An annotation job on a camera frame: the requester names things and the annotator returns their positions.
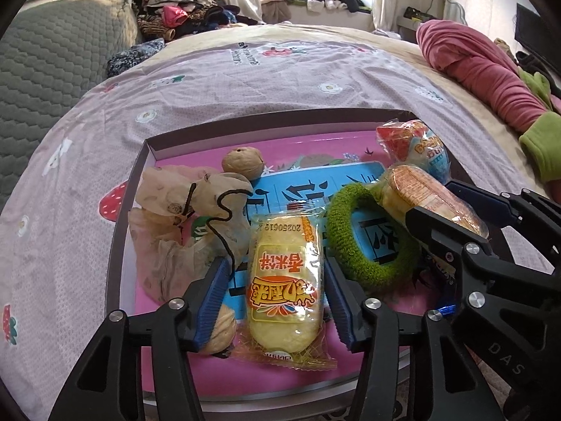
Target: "snack bag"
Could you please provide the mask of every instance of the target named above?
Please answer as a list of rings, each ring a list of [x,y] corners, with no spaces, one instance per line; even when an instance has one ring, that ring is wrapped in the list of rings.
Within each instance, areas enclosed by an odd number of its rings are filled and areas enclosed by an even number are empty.
[[[377,203],[403,225],[407,211],[421,206],[481,237],[489,236],[487,225],[467,203],[417,166],[390,167],[371,189]]]
[[[376,129],[376,133],[378,142],[394,163],[414,164],[442,184],[450,180],[446,148],[421,120],[384,123]]]
[[[253,216],[246,325],[234,356],[295,369],[337,366],[326,354],[320,216]]]

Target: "white flower print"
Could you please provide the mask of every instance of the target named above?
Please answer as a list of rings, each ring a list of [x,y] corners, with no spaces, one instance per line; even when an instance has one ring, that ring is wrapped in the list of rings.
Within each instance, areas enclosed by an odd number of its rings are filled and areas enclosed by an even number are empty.
[[[156,118],[158,113],[154,109],[150,109],[149,111],[141,112],[136,116],[136,121],[138,123],[148,123]]]
[[[343,90],[341,87],[339,87],[335,83],[321,83],[321,84],[319,84],[319,89],[322,92],[328,93],[330,95],[336,95],[338,93],[341,93],[341,91]]]
[[[68,138],[65,138],[63,142],[57,147],[57,150],[50,156],[49,161],[43,168],[43,176],[47,175],[50,170],[58,168],[58,163],[61,159],[61,156],[68,152],[68,149],[72,145],[72,141]]]
[[[358,157],[358,155],[356,154],[350,154],[350,153],[344,153],[343,157],[346,158],[347,160],[353,161],[355,163],[357,163],[358,161],[360,161],[360,158]]]
[[[29,224],[29,217],[24,215],[18,223],[18,236],[22,237],[27,232],[27,225]]]
[[[428,88],[424,88],[424,87],[417,87],[415,88],[415,91],[419,95],[428,98],[429,100],[432,100],[434,102],[438,102],[438,103],[444,102],[444,98],[440,97],[438,93],[436,93],[434,90],[429,90]]]

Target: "green cloth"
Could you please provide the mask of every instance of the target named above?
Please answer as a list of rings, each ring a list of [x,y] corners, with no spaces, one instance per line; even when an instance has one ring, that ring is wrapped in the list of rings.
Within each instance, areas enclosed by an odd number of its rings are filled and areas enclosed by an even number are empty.
[[[520,144],[538,166],[542,182],[561,179],[561,116],[546,112],[522,136]]]
[[[549,98],[552,94],[552,87],[549,84],[548,79],[543,74],[535,73],[532,75],[524,71],[521,67],[518,67],[518,75],[532,92],[532,95],[539,98],[549,111],[555,110],[553,109],[552,101]]]
[[[364,256],[354,238],[351,214],[354,209],[378,211],[388,218],[396,233],[399,250],[394,261],[380,264]],[[325,224],[329,248],[341,270],[350,280],[357,281],[367,292],[384,293],[398,287],[417,268],[421,246],[409,232],[389,216],[361,183],[349,183],[331,199]]]

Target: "metal screw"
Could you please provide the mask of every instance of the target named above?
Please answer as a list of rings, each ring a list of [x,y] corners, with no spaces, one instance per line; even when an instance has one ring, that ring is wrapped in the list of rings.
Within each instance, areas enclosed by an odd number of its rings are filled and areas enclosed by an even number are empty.
[[[379,299],[376,298],[369,298],[366,301],[364,301],[364,304],[372,310],[377,310],[380,307],[382,307],[382,303]]]
[[[470,242],[466,245],[466,250],[472,255],[477,255],[481,248],[479,248],[479,245],[477,245],[476,243]]]
[[[114,310],[109,314],[109,321],[112,321],[113,323],[117,323],[118,321],[121,321],[123,317],[124,317],[124,313],[121,310]]]
[[[181,298],[175,298],[168,302],[169,308],[172,310],[179,310],[182,309],[185,305],[185,301]]]
[[[429,310],[426,313],[426,316],[428,316],[428,319],[432,321],[440,321],[444,318],[444,316],[442,316],[442,313],[440,313],[438,310]]]
[[[473,291],[467,298],[469,305],[476,309],[481,309],[485,305],[485,296],[479,291]]]

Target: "green hair tie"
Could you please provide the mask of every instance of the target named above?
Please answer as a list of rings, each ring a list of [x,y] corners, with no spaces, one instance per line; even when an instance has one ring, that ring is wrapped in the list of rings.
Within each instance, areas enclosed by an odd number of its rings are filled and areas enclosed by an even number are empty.
[[[364,256],[354,239],[351,214],[354,209],[367,208],[382,212],[399,239],[397,258],[381,265]],[[350,183],[332,198],[327,210],[326,223],[329,247],[350,280],[356,280],[364,289],[386,291],[410,276],[421,255],[419,243],[408,231],[378,205],[372,193],[360,183]]]

